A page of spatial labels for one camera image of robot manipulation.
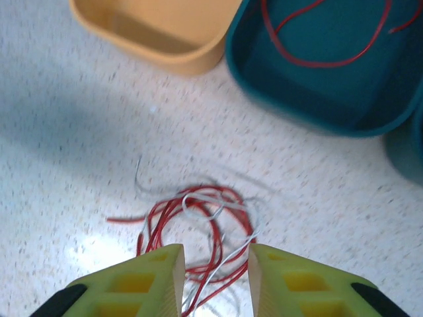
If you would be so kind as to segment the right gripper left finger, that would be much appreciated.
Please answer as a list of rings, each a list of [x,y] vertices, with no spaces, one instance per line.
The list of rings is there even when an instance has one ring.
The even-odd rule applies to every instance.
[[[170,244],[80,277],[33,316],[181,316],[184,247]]]

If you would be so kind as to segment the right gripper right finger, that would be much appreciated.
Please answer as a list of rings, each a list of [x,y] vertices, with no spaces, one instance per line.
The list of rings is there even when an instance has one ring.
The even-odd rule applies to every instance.
[[[264,244],[251,244],[255,316],[406,316],[372,282]]]

